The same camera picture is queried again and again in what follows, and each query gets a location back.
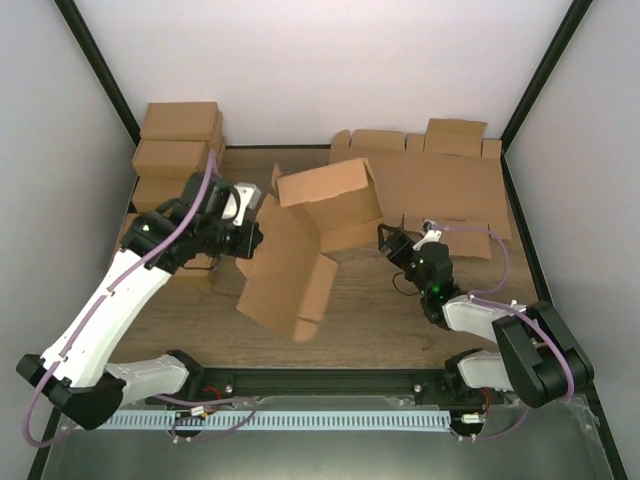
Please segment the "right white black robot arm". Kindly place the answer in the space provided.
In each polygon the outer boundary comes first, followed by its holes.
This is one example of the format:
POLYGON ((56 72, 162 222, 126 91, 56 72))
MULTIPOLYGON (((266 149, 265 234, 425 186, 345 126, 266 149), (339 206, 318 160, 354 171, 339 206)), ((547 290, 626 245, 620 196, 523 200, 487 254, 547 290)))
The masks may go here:
POLYGON ((447 227, 425 221, 419 239, 400 226, 377 228, 378 249, 411 283, 427 320, 444 330, 470 333, 496 345, 448 361, 447 396, 458 403, 481 388, 518 396, 540 408, 575 392, 595 377, 594 367, 552 303, 491 301, 487 291, 464 291, 455 281, 447 227))

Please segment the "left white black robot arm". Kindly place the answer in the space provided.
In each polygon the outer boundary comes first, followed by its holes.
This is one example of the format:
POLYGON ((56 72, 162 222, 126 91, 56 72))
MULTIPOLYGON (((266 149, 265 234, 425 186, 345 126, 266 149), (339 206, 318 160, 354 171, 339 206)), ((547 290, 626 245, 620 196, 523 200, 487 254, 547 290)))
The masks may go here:
POLYGON ((246 214, 260 197, 251 183, 192 175, 179 197, 132 221, 72 324, 44 353, 24 355, 17 373, 85 430, 139 400, 196 402, 204 392, 204 369, 188 354, 171 350, 129 364, 114 364, 110 357, 146 303, 190 260, 252 257, 262 234, 246 214))

